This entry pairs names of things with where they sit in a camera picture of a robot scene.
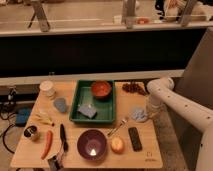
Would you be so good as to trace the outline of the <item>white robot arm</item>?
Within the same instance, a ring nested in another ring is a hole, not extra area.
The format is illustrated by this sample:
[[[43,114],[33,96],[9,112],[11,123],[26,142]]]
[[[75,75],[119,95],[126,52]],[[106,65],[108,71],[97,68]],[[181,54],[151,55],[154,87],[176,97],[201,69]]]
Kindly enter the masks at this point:
[[[202,132],[196,171],[213,171],[213,110],[175,93],[173,88],[170,77],[149,81],[147,108],[157,111],[166,104]]]

